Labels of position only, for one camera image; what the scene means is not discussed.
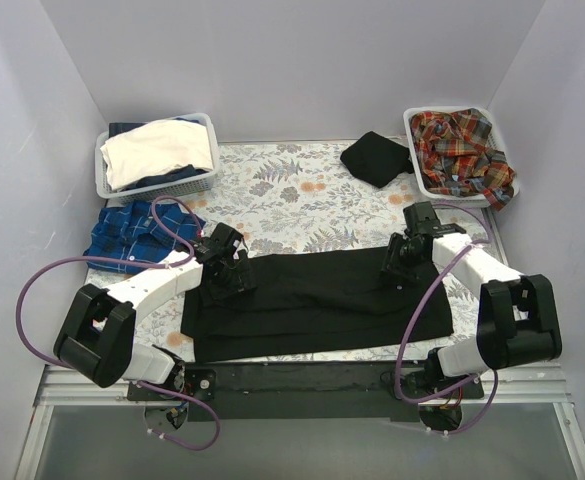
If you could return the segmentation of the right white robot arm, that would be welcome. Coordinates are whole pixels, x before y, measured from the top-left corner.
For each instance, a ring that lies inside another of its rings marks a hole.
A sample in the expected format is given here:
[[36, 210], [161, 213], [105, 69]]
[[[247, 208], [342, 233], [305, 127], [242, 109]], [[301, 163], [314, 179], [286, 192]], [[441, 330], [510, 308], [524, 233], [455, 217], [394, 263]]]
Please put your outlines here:
[[412, 314], [399, 349], [404, 351], [428, 301], [447, 275], [453, 275], [479, 301], [474, 336], [433, 349], [422, 370], [402, 375], [396, 361], [394, 394], [411, 404], [461, 393], [488, 370], [558, 358], [563, 350], [553, 286], [541, 275], [525, 275], [485, 252], [491, 236], [474, 240], [455, 223], [444, 224], [434, 204], [419, 202], [403, 211], [406, 229], [394, 234], [384, 261], [386, 271], [405, 282], [413, 268], [433, 262], [442, 271]]

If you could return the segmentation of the black long sleeve shirt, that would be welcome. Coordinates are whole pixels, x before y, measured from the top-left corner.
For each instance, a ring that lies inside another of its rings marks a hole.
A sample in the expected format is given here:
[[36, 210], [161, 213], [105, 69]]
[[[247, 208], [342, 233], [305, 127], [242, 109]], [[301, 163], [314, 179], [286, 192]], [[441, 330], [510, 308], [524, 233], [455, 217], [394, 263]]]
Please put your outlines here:
[[384, 280], [385, 252], [252, 258], [255, 289], [223, 300], [205, 285], [187, 292], [181, 331], [199, 363], [398, 344], [439, 272], [424, 263], [413, 285]]

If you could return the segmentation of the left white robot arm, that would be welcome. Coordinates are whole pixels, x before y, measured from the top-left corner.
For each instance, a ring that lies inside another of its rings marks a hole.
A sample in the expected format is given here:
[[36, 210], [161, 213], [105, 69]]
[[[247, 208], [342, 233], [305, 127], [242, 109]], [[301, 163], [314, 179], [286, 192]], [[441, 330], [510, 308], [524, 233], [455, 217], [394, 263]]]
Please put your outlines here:
[[256, 288], [244, 236], [220, 223], [211, 236], [170, 252], [156, 268], [105, 288], [87, 284], [75, 295], [55, 341], [59, 361], [100, 387], [120, 379], [150, 383], [165, 400], [185, 386], [182, 360], [135, 339], [136, 324], [168, 300], [204, 286], [221, 300]]

